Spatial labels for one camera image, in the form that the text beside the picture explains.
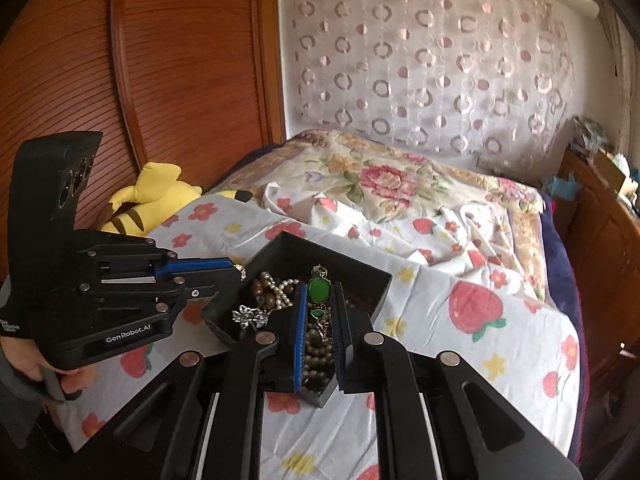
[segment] person's hand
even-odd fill
[[[86,390],[95,383],[95,365],[85,366],[77,370],[58,370],[47,363],[33,339],[0,336],[0,347],[2,347],[2,352],[4,352],[9,364],[33,381],[42,380],[40,367],[64,374],[65,377],[60,381],[60,386],[67,394],[75,393],[78,390]]]

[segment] bed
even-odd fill
[[[223,189],[251,189],[253,203],[214,194]],[[412,351],[459,352],[575,459],[581,334],[550,295],[543,207],[522,184],[309,130],[233,173],[152,236],[183,257],[227,255],[243,264],[287,231],[386,270],[394,278],[375,328]],[[482,300],[465,312],[456,297],[467,289]],[[197,304],[170,338],[100,363],[98,383],[58,408],[72,447],[186,349],[225,350]],[[375,478],[372,402],[334,392],[319,409],[268,394],[261,477]]]

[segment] dark blue blanket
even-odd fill
[[[569,459],[577,463],[580,459],[580,444],[582,426],[584,424],[584,409],[589,394],[589,373],[587,368],[587,352],[584,344],[584,327],[582,325],[582,311],[580,295],[575,285],[574,270],[569,263],[566,250],[560,235],[554,226],[551,199],[542,194],[545,200],[545,211],[540,215],[542,221],[542,241],[545,248],[546,275],[548,276],[549,292],[556,302],[560,312],[566,314],[574,324],[580,343],[580,391],[578,393],[578,414],[575,420],[574,437],[569,449]]]

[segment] white wall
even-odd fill
[[[612,137],[617,138],[620,117],[616,113],[616,80],[614,72],[614,56],[599,20],[585,18],[569,7],[555,3],[554,9],[558,19],[564,22],[572,58],[574,60],[574,92],[568,102],[564,125],[554,142],[552,151],[541,168],[539,174],[552,175],[556,172],[562,153],[573,129],[571,117],[585,115],[601,123]],[[290,27],[282,19],[282,0],[280,1],[280,37],[282,52],[282,70],[284,80],[284,105],[287,138],[314,126],[302,121],[295,105],[298,98],[298,76],[292,73],[295,68],[290,49]],[[446,159],[448,164],[461,168],[478,170],[475,157],[456,157]]]

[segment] black jewelry box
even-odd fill
[[[308,283],[311,269],[316,265],[327,270],[327,278],[332,283],[342,283],[346,300],[369,314],[372,323],[376,320],[391,285],[391,274],[287,232],[280,233],[244,266],[244,287],[236,301],[207,305],[201,312],[202,317],[220,341],[232,348],[240,337],[240,326],[233,322],[231,311],[241,304],[255,307],[251,284],[261,272],[269,272],[283,280],[297,278]],[[322,408],[337,384],[334,375],[320,394],[303,386],[300,397]]]

